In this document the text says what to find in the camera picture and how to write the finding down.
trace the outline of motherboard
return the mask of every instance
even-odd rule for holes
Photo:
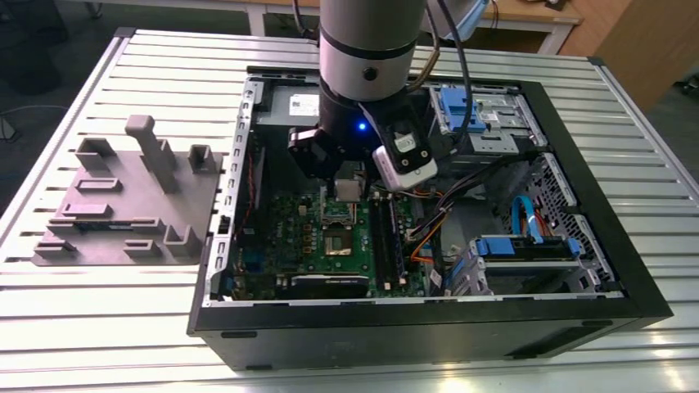
[[[263,244],[238,250],[239,300],[425,295],[423,272],[406,268],[402,238],[414,226],[411,201],[377,192],[347,202],[317,193],[273,197],[257,225]]]

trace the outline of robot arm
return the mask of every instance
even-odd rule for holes
[[[345,160],[363,161],[369,180],[381,175],[398,191],[438,174],[406,89],[426,4],[322,0],[321,120],[313,132],[293,129],[290,136],[307,176],[331,183]]]

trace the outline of slotted aluminum table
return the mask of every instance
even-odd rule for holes
[[[430,50],[417,51],[414,72]],[[33,249],[85,137],[137,150],[131,114],[173,150],[229,153],[247,66],[315,67],[303,40],[121,30],[0,220],[0,388],[163,391],[688,391],[699,389],[698,187],[606,67],[469,52],[474,77],[542,82],[676,317],[554,359],[235,373],[185,334],[197,266],[38,268]],[[459,75],[443,50],[435,74]]]

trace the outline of ram slot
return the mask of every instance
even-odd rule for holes
[[[390,290],[391,280],[389,278],[391,271],[391,259],[389,257],[389,248],[383,230],[382,201],[378,199],[370,203],[370,226],[371,226],[371,244],[374,251],[374,269],[377,271],[377,287]]]
[[[398,282],[401,285],[406,284],[406,264],[403,262],[403,245],[401,243],[401,229],[398,224],[398,214],[395,213],[395,201],[394,199],[389,200],[387,202],[387,209],[390,213],[390,220],[391,220],[391,236],[389,238],[390,243],[393,244],[393,250],[394,250],[394,269],[395,269],[395,276],[398,278]]]

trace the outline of wooden cabinet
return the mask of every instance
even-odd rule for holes
[[[699,60],[699,1],[573,0],[585,22],[562,55],[601,57],[649,110]]]

